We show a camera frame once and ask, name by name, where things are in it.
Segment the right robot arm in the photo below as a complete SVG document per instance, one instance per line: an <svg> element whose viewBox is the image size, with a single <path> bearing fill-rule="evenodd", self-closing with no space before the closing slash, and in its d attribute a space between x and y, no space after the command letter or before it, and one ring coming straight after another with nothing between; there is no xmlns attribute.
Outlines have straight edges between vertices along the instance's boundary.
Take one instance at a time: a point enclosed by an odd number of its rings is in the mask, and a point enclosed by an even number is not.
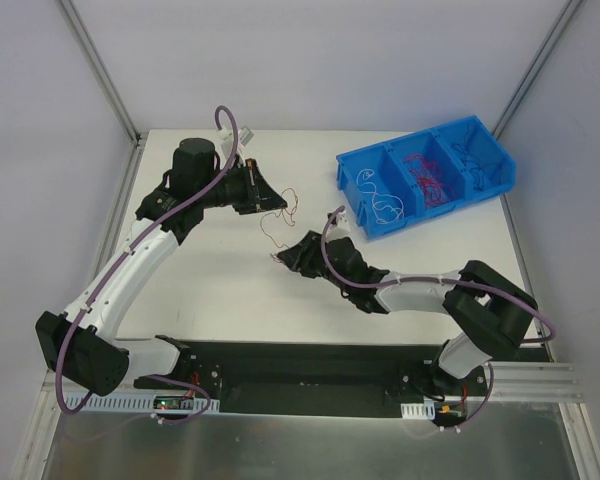
<svg viewBox="0 0 600 480"><path fill-rule="evenodd" d="M324 242L316 231L275 258L303 277L330 282L365 313L450 316L461 333L443 343L428 369L425 385L432 396L453 394L491 359L513 358L538 309L533 297L479 260L440 278L408 277L369 265L350 237Z"/></svg>

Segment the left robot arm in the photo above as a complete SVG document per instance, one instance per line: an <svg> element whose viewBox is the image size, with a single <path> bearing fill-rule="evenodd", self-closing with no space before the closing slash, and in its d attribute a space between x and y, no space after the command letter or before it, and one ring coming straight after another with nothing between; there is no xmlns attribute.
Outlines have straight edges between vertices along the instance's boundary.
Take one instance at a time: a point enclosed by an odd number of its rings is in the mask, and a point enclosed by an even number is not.
<svg viewBox="0 0 600 480"><path fill-rule="evenodd" d="M128 233L86 290L61 313L44 312L35 331L47 367L104 397L123 381L156 374L168 388L184 387L191 365L164 336L120 341L119 326L149 278L199 225L206 210L230 206L240 215L280 210L284 198L246 158L241 138L220 148L186 138L172 165L135 212Z"/></svg>

